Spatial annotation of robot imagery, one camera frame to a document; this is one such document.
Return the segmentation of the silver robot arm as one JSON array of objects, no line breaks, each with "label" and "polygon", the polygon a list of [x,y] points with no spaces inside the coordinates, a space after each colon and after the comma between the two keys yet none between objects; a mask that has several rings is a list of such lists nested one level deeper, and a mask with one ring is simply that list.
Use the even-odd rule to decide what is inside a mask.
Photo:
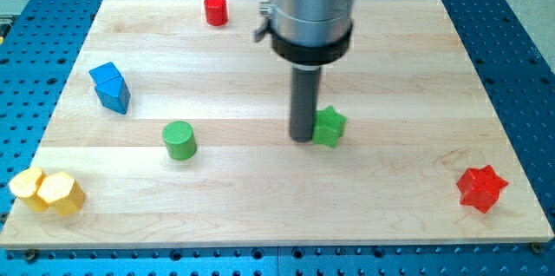
[{"label": "silver robot arm", "polygon": [[268,0],[259,5],[264,21],[256,43],[271,37],[272,49],[303,69],[325,65],[348,50],[354,0]]}]

